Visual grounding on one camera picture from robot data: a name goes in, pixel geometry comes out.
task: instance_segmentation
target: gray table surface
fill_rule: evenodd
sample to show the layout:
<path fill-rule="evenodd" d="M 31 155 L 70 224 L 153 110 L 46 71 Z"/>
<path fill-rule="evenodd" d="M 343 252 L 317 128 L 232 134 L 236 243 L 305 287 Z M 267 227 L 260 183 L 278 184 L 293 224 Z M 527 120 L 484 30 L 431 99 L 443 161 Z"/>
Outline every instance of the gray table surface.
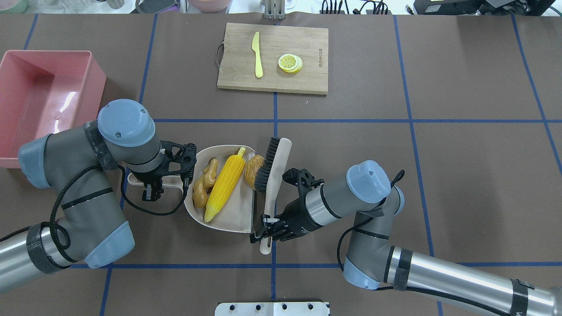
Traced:
<path fill-rule="evenodd" d="M 391 242 L 540 287 L 562 285 L 562 20 L 555 17 L 319 16 L 330 30 L 327 96 L 219 90 L 214 61 L 240 15 L 2 15 L 8 49 L 90 50 L 107 75 L 102 105 L 131 98 L 161 139 L 208 146 L 293 141 L 289 167 L 330 181 L 373 159 L 406 207 Z M 119 174 L 110 172 L 115 188 Z M 0 235 L 48 218 L 55 195 L 0 169 Z M 139 201 L 141 189 L 129 187 Z M 284 185 L 278 204 L 296 198 Z M 152 209 L 171 209 L 166 191 Z M 259 253 L 248 236 L 155 218 L 125 205 L 136 247 L 0 295 L 0 314 L 213 315 L 219 302 L 321 300 L 332 315 L 469 315 L 414 293 L 369 292 L 336 265 L 342 219 Z"/>

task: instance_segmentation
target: green bowl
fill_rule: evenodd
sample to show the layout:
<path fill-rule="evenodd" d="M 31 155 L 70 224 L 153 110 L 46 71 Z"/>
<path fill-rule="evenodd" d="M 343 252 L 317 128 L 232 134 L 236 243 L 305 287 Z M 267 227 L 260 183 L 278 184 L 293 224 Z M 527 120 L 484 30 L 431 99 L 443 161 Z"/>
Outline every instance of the green bowl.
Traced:
<path fill-rule="evenodd" d="M 13 7 L 0 10 L 0 13 L 24 13 L 28 6 L 28 0 L 19 0 Z"/>

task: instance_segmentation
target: cutting board handle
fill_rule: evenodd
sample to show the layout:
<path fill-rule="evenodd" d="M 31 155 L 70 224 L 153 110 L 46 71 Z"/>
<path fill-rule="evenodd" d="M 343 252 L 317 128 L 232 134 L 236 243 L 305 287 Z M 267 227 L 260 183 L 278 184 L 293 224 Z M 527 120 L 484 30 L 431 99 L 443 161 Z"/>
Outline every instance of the cutting board handle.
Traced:
<path fill-rule="evenodd" d="M 224 56 L 224 40 L 223 40 L 223 42 L 220 43 L 220 45 L 216 48 L 215 63 L 216 63 L 217 68 L 219 68 L 219 70 L 220 70 L 219 51 L 220 51 L 220 48 L 221 48 L 221 47 L 223 48 L 223 56 Z"/>

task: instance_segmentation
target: lemon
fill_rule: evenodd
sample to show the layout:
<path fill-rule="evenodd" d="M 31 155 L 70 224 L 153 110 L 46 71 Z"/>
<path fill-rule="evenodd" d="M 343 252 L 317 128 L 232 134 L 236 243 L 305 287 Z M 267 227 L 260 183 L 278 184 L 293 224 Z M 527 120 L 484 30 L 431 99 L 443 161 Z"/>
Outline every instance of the lemon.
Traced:
<path fill-rule="evenodd" d="M 302 59 L 297 55 L 285 54 L 279 58 L 278 61 L 279 68 L 281 68 L 286 73 L 297 73 L 301 71 Z"/>

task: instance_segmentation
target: toy corn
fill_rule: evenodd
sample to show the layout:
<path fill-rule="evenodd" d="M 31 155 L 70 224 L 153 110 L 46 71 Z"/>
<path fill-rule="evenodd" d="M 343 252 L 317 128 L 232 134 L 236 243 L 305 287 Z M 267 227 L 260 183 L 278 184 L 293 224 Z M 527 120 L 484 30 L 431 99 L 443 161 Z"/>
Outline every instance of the toy corn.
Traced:
<path fill-rule="evenodd" d="M 215 217 L 218 212 L 226 204 L 226 201 L 232 194 L 238 179 L 242 175 L 242 170 L 246 162 L 242 156 L 246 151 L 245 147 L 241 147 L 237 155 L 228 157 L 226 164 L 219 173 L 219 177 L 207 201 L 207 208 L 205 209 L 205 223 L 208 223 Z"/>

